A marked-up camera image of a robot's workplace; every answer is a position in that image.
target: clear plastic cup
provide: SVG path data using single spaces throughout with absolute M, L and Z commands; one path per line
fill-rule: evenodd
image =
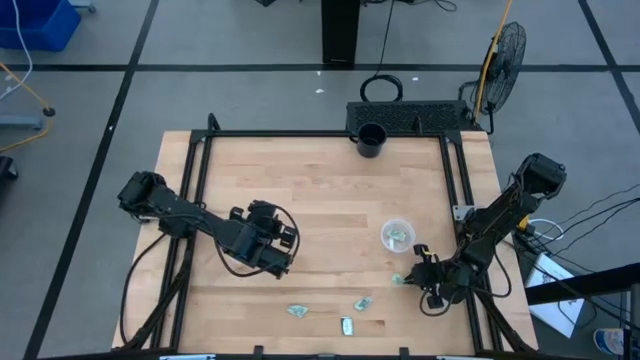
M 394 253 L 403 253 L 416 242 L 416 231 L 402 219 L 387 221 L 380 230 L 380 239 L 384 247 Z

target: wooden tabletop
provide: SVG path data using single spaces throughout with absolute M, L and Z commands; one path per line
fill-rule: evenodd
M 188 132 L 165 133 L 155 169 L 176 192 L 188 139 Z M 500 194 L 487 136 L 463 133 L 463 142 L 476 204 L 487 206 Z M 450 154 L 463 203 L 453 147 Z M 455 251 L 437 139 L 390 138 L 378 158 L 364 159 L 343 138 L 215 138 L 204 193 L 207 209 L 226 218 L 231 207 L 246 209 L 254 199 L 284 207 L 298 223 L 301 245 L 291 272 L 281 280 L 269 274 L 236 278 L 222 267 L 213 240 L 199 233 L 180 352 L 251 353 L 263 345 L 265 353 L 274 354 L 391 355 L 399 347 L 408 347 L 412 355 L 473 354 L 466 306 L 452 306 L 437 318 L 422 315 L 420 289 L 391 281 L 395 273 L 407 275 L 419 259 L 412 251 L 394 254 L 380 241 L 381 226 L 403 218 L 413 225 L 418 242 L 441 259 Z M 158 234 L 156 223 L 142 226 L 136 256 Z M 156 305 L 167 249 L 165 241 L 151 251 L 131 279 L 125 316 L 129 337 Z M 513 292 L 496 303 L 537 348 L 516 256 L 505 244 L 498 253 Z M 248 271 L 229 262 L 237 271 Z M 493 291 L 504 292 L 506 280 L 495 261 L 489 275 Z M 373 298 L 372 305 L 356 311 L 354 303 L 365 296 Z M 490 348 L 486 316 L 477 304 L 484 346 Z M 309 312 L 296 318 L 287 313 L 290 305 L 304 305 Z M 173 313 L 168 311 L 163 344 L 168 344 Z M 355 336 L 342 334 L 344 316 L 353 318 Z

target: black mug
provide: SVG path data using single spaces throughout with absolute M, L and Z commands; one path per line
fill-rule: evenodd
M 358 153 L 366 158 L 374 158 L 382 151 L 387 141 L 387 131 L 376 123 L 362 124 L 357 135 L 350 135 L 349 140 L 357 144 Z

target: electric fan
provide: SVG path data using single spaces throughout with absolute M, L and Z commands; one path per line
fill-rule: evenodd
M 464 89 L 473 87 L 469 98 L 472 105 L 469 116 L 475 122 L 479 113 L 489 115 L 488 134 L 493 134 L 493 114 L 507 101 L 516 82 L 526 43 L 527 36 L 520 24 L 512 22 L 504 25 L 495 46 L 496 50 L 492 52 L 492 47 L 489 47 L 480 78 L 476 81 L 468 81 L 458 89 L 458 100 L 462 100 Z

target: white cable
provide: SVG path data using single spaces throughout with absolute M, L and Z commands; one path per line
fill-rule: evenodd
M 546 231 L 544 233 L 535 231 L 534 234 L 538 238 L 557 241 L 557 240 L 560 240 L 560 239 L 562 239 L 564 237 L 564 230 L 562 230 L 560 225 L 556 224 L 555 222 L 553 222 L 551 220 L 547 220 L 547 219 L 531 219 L 531 220 L 529 220 L 529 224 L 533 224 L 533 223 L 536 223 L 536 222 L 543 222 L 543 223 L 549 224 L 549 225 L 553 226 L 554 228 L 558 229 L 558 231 L 560 231 L 560 236 L 558 236 L 557 238 L 555 236 L 547 236 L 547 235 L 545 235 L 546 233 L 548 233 L 548 231 Z
M 20 11 L 18 11 L 18 4 L 16 3 L 16 0 L 13 0 L 13 8 L 16 11 L 16 31 L 18 32 L 18 38 L 20 39 L 20 43 L 22 44 L 24 53 L 27 54 L 27 59 L 29 60 L 29 71 L 27 71 L 27 74 L 22 78 L 21 83 L 18 83 L 15 86 L 8 86 L 4 94 L 0 95 L 0 100 L 4 99 L 7 95 L 11 94 L 20 86 L 22 86 L 22 83 L 27 81 L 27 78 L 29 77 L 29 75 L 31 75 L 31 70 L 33 69 L 33 61 L 31 61 L 31 55 L 29 55 L 29 50 L 27 50 L 27 45 L 25 45 L 24 39 L 22 38 L 22 31 L 20 31 Z

